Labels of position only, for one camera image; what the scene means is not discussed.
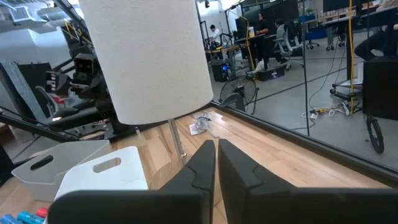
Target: red object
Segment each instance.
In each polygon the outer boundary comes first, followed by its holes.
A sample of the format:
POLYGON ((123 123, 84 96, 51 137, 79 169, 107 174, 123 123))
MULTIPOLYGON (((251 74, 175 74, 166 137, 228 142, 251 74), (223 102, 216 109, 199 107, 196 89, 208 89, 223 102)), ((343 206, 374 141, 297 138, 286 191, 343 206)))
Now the red object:
POLYGON ((38 217, 45 218, 45 217, 47 216, 48 212, 49 212, 48 209, 46 209, 46 208, 40 208, 40 209, 36 212, 36 215, 37 215, 38 217))

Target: blue object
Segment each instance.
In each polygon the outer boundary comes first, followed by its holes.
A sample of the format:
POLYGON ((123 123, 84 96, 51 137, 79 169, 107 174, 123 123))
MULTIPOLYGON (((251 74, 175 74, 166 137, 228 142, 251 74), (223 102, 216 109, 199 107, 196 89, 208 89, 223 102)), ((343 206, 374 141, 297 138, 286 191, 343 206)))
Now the blue object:
POLYGON ((5 215, 0 218, 2 224, 22 224, 22 222, 16 220, 12 215, 5 215))
POLYGON ((18 220, 23 221, 27 224, 43 224, 44 218, 40 218, 37 215, 30 214, 28 212, 20 212, 18 220))
POLYGON ((327 37, 326 30, 310 31, 305 35, 305 40, 316 40, 327 37))
POLYGON ((307 14, 305 16, 300 16, 299 20, 300 20, 300 22, 304 22, 304 21, 314 20, 315 18, 316 18, 315 14, 307 14))

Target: caster wheel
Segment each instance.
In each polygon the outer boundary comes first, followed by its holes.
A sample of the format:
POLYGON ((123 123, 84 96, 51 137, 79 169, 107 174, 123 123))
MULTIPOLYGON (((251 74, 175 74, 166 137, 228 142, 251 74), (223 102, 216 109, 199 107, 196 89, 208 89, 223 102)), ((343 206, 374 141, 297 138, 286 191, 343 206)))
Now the caster wheel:
POLYGON ((378 121, 372 116, 368 116, 366 125, 368 126, 368 133, 373 149, 378 154, 382 154, 384 152, 384 139, 378 121))

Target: desk fan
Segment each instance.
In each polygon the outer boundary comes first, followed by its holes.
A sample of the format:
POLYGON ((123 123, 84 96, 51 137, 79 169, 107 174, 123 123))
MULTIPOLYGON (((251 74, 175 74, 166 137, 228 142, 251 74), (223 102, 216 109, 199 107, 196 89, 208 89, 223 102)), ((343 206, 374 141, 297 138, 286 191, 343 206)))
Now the desk fan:
POLYGON ((240 75, 224 84, 221 89, 219 102, 222 107, 228 106, 232 109, 246 112, 246 107, 254 100, 252 112, 254 114, 258 90, 256 82, 252 78, 240 75))

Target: desk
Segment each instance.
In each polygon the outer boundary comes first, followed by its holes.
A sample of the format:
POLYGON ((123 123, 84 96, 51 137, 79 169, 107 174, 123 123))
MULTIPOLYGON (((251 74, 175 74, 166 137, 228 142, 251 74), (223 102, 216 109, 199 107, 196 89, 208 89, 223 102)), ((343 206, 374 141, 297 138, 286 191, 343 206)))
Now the desk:
MULTIPOLYGON (((297 187, 387 187, 219 109, 208 108, 206 112, 212 120, 210 128, 216 136, 229 140, 256 162, 297 187)), ((209 132, 190 135, 189 125, 196 121, 193 116, 201 114, 197 112, 176 119, 182 146, 188 155, 193 155, 205 140, 213 139, 209 132)), ((213 140, 217 147, 218 139, 213 140)), ((129 136, 112 143, 114 150, 128 146, 138 147, 148 184, 160 168, 177 160, 168 124, 143 131, 141 136, 129 136)), ((33 201, 16 178, 0 188, 0 217, 7 213, 16 216, 21 210, 34 213, 40 207, 49 206, 47 202, 33 201)), ((226 223, 222 201, 215 205, 213 223, 226 223)))
POLYGON ((227 48, 222 48, 220 50, 207 50, 207 54, 217 54, 217 53, 224 53, 224 52, 233 52, 235 50, 239 50, 241 48, 241 45, 232 45, 227 48))

